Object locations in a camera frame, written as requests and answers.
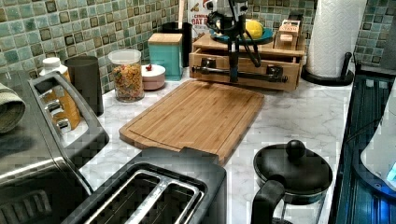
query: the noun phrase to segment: wooden lid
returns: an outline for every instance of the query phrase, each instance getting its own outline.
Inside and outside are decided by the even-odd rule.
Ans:
[[[148,42],[150,44],[167,44],[178,45],[181,41],[182,34],[153,34]]]

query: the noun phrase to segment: paper towel holder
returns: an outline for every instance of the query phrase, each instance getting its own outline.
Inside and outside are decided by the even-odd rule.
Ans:
[[[301,73],[301,78],[308,82],[318,84],[321,86],[348,86],[352,83],[354,74],[352,71],[348,70],[349,61],[352,57],[352,53],[347,52],[344,56],[343,68],[341,70],[340,77],[320,77],[309,73],[303,66],[303,71]]]

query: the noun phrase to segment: toaster oven handle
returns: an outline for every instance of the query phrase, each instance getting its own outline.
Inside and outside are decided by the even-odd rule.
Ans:
[[[50,118],[47,119],[47,123],[49,124],[59,148],[64,149],[62,153],[65,153],[67,158],[69,158],[79,169],[108,143],[108,134],[100,124],[93,110],[85,101],[84,97],[69,81],[67,81],[67,79],[65,79],[64,76],[54,72],[43,77],[31,79],[29,80],[29,83],[35,98],[40,104],[40,94],[45,93],[57,85],[61,85],[64,90],[67,90],[73,101],[76,103],[80,114],[86,120],[88,130],[73,143],[67,147],[63,147],[60,137],[56,134],[55,127],[51,125]]]

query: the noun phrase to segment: wooden drawer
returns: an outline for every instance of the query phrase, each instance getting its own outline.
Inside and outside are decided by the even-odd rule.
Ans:
[[[284,91],[293,91],[297,88],[303,66],[301,57],[268,54],[261,54],[261,57],[262,65],[257,68],[246,53],[240,53],[238,72],[254,73],[255,75],[251,76],[251,78],[248,75],[239,77],[238,82],[235,84]],[[228,74],[211,72],[205,75],[193,69],[194,66],[201,66],[202,59],[215,60],[217,69],[229,70],[230,65],[227,51],[218,49],[197,49],[195,52],[190,53],[190,77],[207,81],[230,83]],[[286,82],[260,80],[260,76],[267,76],[267,66],[270,64],[281,66],[283,68],[283,76],[286,76],[288,80]]]

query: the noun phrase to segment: french press handle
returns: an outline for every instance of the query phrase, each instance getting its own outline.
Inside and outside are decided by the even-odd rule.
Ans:
[[[277,204],[285,195],[285,187],[276,180],[262,185],[253,200],[250,224],[272,224]]]

